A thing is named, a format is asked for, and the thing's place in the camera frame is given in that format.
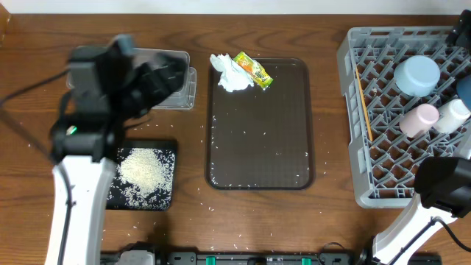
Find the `yellow snack wrapper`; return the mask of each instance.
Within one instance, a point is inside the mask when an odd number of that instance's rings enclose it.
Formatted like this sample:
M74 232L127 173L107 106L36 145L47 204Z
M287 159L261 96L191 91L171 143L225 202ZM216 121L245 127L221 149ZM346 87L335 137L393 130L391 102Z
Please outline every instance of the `yellow snack wrapper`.
M234 58L234 62L240 65L249 75L251 78L262 87L262 89L266 89L270 86L273 82L273 78L271 78L265 71L265 68L257 62L249 57L249 55L245 54L245 52L240 52Z

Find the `white wall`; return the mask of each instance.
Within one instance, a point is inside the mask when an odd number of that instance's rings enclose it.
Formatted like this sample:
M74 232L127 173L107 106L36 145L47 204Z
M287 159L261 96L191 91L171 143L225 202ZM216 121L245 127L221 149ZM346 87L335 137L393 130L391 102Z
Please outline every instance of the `white wall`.
M471 0L0 0L10 13L460 14Z

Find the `crumpled paper towel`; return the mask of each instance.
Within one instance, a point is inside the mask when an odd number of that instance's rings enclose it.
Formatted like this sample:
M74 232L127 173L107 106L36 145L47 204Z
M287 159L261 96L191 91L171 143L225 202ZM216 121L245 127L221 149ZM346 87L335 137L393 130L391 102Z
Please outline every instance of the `crumpled paper towel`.
M218 56L212 54L209 61L217 71L222 72L218 85L222 85L227 92L244 90L249 85L253 87L250 75L228 54Z

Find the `small black tray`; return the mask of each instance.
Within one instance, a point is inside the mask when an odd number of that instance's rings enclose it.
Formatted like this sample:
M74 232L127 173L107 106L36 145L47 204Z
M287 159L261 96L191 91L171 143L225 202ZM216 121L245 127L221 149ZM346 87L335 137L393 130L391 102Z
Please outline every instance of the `small black tray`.
M294 58L256 58L273 78L226 92L210 70L205 178L217 189L304 189L314 181L308 69Z
M133 149L152 149L161 163L173 166L173 172L177 157L176 141L125 141L123 148L118 151L117 164L121 163L131 154ZM111 183L108 193L106 209L108 210L141 210L141 211L166 211L170 207L171 193L174 185L174 173L166 177L171 182L171 190L156 189L145 198L136 195L127 197L126 189L135 190L138 187L130 183L123 183L118 170Z

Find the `wooden table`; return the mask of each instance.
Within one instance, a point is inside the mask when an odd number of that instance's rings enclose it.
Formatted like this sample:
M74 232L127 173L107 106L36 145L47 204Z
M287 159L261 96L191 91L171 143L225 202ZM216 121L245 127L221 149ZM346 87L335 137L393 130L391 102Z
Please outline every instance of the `wooden table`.
M105 45L130 33L139 47L187 51L197 69L190 111L156 110L133 138L174 138L180 152L167 212L107 211L103 250L149 241L200 251L318 252L331 241L359 251L399 210L366 210L354 199L345 99L336 51L351 27L451 25L455 16L379 15L14 15L0 48L0 96L64 69L76 46ZM311 81L317 179L306 191L212 189L203 176L210 54L298 57ZM28 93L7 109L42 142L57 118L65 79ZM0 264L40 264L46 257L54 186L51 165L0 125ZM467 220L451 225L471 245ZM444 230L421 249L445 264L471 262Z

